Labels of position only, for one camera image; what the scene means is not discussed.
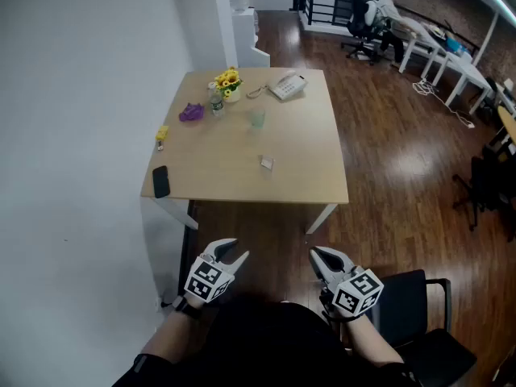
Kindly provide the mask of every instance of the sleeve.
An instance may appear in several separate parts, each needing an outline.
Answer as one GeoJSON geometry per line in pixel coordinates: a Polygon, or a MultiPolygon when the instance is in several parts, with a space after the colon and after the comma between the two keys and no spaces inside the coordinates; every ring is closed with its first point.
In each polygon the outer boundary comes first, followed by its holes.
{"type": "Polygon", "coordinates": [[[377,380],[379,382],[378,385],[396,385],[397,387],[422,386],[410,366],[401,363],[390,363],[380,367],[377,372],[377,380]]]}
{"type": "Polygon", "coordinates": [[[139,354],[131,369],[114,383],[113,387],[170,385],[171,377],[176,373],[176,366],[158,356],[139,354]]]}
{"type": "Polygon", "coordinates": [[[385,17],[389,17],[395,22],[404,23],[403,18],[400,16],[399,11],[394,4],[386,4],[383,6],[385,17]]]}

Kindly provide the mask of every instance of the clear cup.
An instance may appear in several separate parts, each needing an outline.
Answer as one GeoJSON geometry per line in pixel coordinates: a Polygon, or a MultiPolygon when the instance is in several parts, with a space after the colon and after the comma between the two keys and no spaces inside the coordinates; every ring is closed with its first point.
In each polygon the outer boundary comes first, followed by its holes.
{"type": "Polygon", "coordinates": [[[264,127],[265,123],[265,109],[262,107],[257,107],[252,109],[250,112],[251,115],[251,126],[257,129],[261,129],[264,127]]]}

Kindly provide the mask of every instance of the person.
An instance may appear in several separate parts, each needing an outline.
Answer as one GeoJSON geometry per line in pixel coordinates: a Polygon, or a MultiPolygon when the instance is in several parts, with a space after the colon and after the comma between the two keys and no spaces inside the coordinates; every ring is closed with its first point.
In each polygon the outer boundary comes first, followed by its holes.
{"type": "Polygon", "coordinates": [[[246,385],[275,379],[346,386],[420,386],[367,316],[346,322],[354,355],[313,311],[242,297],[220,308],[202,350],[186,356],[203,308],[187,293],[114,387],[246,385]]]}
{"type": "Polygon", "coordinates": [[[394,5],[396,1],[397,0],[378,0],[377,15],[374,21],[375,23],[390,23],[389,30],[385,30],[383,33],[378,54],[383,56],[385,50],[387,50],[389,45],[392,44],[394,47],[394,61],[391,63],[391,65],[399,69],[403,60],[403,40],[396,36],[395,31],[393,31],[395,23],[399,24],[405,29],[408,29],[409,31],[416,33],[416,35],[417,31],[414,30],[409,24],[407,24],[404,18],[400,16],[396,6],[394,5]]]}

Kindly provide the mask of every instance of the brick wall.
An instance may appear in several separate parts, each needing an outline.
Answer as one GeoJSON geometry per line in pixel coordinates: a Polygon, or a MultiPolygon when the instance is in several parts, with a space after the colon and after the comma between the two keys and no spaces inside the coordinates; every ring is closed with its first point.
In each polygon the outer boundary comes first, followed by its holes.
{"type": "MultiPolygon", "coordinates": [[[[480,0],[399,0],[399,4],[441,23],[446,19],[457,33],[479,47],[493,18],[493,10],[480,0]]],[[[507,77],[516,82],[516,28],[501,16],[478,68],[499,83],[507,77]]]]}

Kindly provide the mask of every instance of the black shirt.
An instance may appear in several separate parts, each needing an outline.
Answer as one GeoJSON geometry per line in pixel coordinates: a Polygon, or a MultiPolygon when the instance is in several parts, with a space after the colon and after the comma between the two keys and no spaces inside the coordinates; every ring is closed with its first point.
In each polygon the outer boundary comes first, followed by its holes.
{"type": "Polygon", "coordinates": [[[114,387],[278,381],[360,387],[420,385],[404,364],[377,368],[349,356],[333,330],[303,306],[239,301],[220,310],[197,355],[171,364],[140,354],[114,387]]]}

